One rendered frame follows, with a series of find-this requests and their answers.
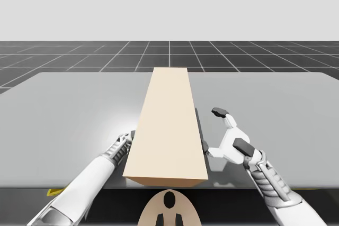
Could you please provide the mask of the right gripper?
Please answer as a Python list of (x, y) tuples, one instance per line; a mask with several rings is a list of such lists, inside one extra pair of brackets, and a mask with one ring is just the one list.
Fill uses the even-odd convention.
[(227, 129), (225, 136), (218, 147), (210, 147), (205, 140), (201, 140), (203, 153), (212, 158), (225, 158), (240, 165), (245, 157), (250, 157), (249, 164), (254, 165), (262, 159), (262, 154), (251, 144), (248, 135), (237, 127), (235, 119), (227, 110), (214, 107), (211, 112), (222, 118)]

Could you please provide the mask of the tall board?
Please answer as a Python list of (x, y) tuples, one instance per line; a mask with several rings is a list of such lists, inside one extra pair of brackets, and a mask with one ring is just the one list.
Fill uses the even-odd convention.
[(154, 68), (123, 176), (145, 186), (208, 180), (186, 68)]

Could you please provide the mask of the tan robot part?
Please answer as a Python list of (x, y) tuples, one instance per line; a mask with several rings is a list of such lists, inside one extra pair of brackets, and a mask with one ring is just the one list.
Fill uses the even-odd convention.
[(163, 226), (177, 226), (178, 216), (181, 216), (183, 226), (202, 226), (191, 201), (173, 189), (161, 191), (148, 201), (137, 226), (156, 226), (159, 215), (163, 216)]

